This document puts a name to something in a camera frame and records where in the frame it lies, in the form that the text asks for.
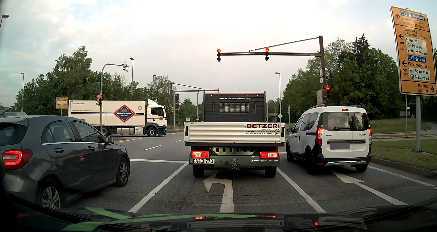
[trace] blurred license plate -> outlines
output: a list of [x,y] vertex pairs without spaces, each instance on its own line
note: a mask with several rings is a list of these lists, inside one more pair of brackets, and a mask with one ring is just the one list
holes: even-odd
[[209,165],[214,164],[214,159],[193,158],[190,159],[190,162],[191,164]]

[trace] white road marking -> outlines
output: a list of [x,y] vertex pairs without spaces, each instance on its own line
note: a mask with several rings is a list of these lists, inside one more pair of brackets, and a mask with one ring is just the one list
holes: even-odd
[[153,196],[155,196],[155,194],[161,190],[168,182],[170,182],[180,171],[183,170],[183,168],[185,168],[186,166],[188,166],[188,161],[185,162],[185,164],[183,164],[181,167],[179,167],[179,169],[177,169],[175,172],[173,172],[168,178],[166,178],[161,184],[159,184],[158,186],[156,186],[156,188],[154,188],[152,191],[150,191],[150,193],[148,193],[143,199],[141,199],[136,205],[134,205],[134,207],[132,207],[129,212],[138,212],[138,210],[144,206],[144,204],[150,200],[150,198],[152,198]]
[[154,148],[157,148],[157,147],[160,147],[161,145],[158,145],[158,146],[155,146],[155,147],[151,147],[151,148],[148,148],[148,149],[144,149],[143,151],[146,151],[146,150],[149,150],[149,149],[154,149]]
[[161,159],[131,159],[131,161],[141,162],[161,162],[161,163],[185,163],[186,160],[161,160]]
[[368,166],[368,168],[372,168],[372,169],[378,170],[378,171],[383,172],[383,173],[388,173],[388,174],[391,174],[391,175],[394,175],[394,176],[397,176],[397,177],[400,177],[400,178],[403,178],[403,179],[407,179],[408,181],[412,181],[412,182],[415,182],[415,183],[418,183],[418,184],[421,184],[421,185],[424,185],[424,186],[427,186],[427,187],[432,187],[432,188],[437,189],[437,186],[435,186],[435,185],[428,184],[428,183],[425,183],[425,182],[413,179],[411,177],[402,176],[400,174],[389,172],[387,170],[376,168],[374,166]]
[[368,186],[366,186],[364,184],[361,184],[364,181],[361,181],[359,179],[356,179],[356,178],[353,178],[353,177],[350,177],[350,176],[346,176],[346,175],[344,175],[342,173],[337,173],[335,171],[331,171],[331,172],[334,173],[345,184],[355,184],[355,185],[357,185],[359,187],[362,187],[363,189],[365,189],[365,190],[367,190],[369,192],[374,193],[375,195],[378,195],[379,197],[383,198],[384,200],[386,200],[386,201],[388,201],[388,202],[390,202],[390,203],[392,203],[394,205],[406,205],[407,204],[405,202],[396,200],[395,198],[393,198],[391,196],[383,194],[383,193],[379,192],[378,190],[372,189],[371,187],[368,187]]
[[217,172],[203,180],[206,190],[209,192],[213,183],[224,184],[223,198],[221,199],[220,212],[234,212],[234,193],[232,180],[216,178]]
[[129,139],[129,140],[123,140],[123,141],[117,141],[117,142],[124,142],[124,141],[133,141],[135,139]]
[[300,195],[302,195],[302,197],[317,211],[317,212],[325,212],[325,210],[323,210],[323,208],[321,208],[319,206],[319,204],[317,204],[307,193],[305,193],[305,191],[303,189],[301,189],[299,187],[299,185],[297,185],[289,176],[287,176],[287,174],[285,174],[283,171],[281,171],[281,169],[277,168],[277,171],[279,172],[279,174],[281,174],[285,180],[287,180],[287,182],[289,184],[291,184],[293,186],[293,188],[295,188],[296,191],[298,191],[298,193]]

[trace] car door handle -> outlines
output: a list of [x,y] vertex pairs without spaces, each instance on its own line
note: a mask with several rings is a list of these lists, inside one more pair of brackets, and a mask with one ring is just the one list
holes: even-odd
[[62,152],[64,152],[64,149],[63,148],[54,148],[54,151],[57,153],[62,153]]

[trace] van tail light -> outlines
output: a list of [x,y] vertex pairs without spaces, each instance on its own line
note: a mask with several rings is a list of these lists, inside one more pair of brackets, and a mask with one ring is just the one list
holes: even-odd
[[320,147],[322,146],[322,133],[323,129],[321,127],[317,127],[317,135],[315,137],[315,141]]
[[33,152],[29,149],[13,149],[4,151],[2,159],[7,169],[18,170],[25,167],[32,155]]
[[191,151],[192,158],[209,158],[209,151]]
[[277,151],[261,151],[259,152],[259,157],[261,159],[277,159],[279,153]]

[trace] car side mirror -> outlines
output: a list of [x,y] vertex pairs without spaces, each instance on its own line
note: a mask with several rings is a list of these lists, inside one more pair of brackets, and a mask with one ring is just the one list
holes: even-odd
[[106,143],[110,145],[110,144],[114,144],[115,141],[114,141],[114,139],[113,139],[112,137],[107,136],[107,137],[106,137]]

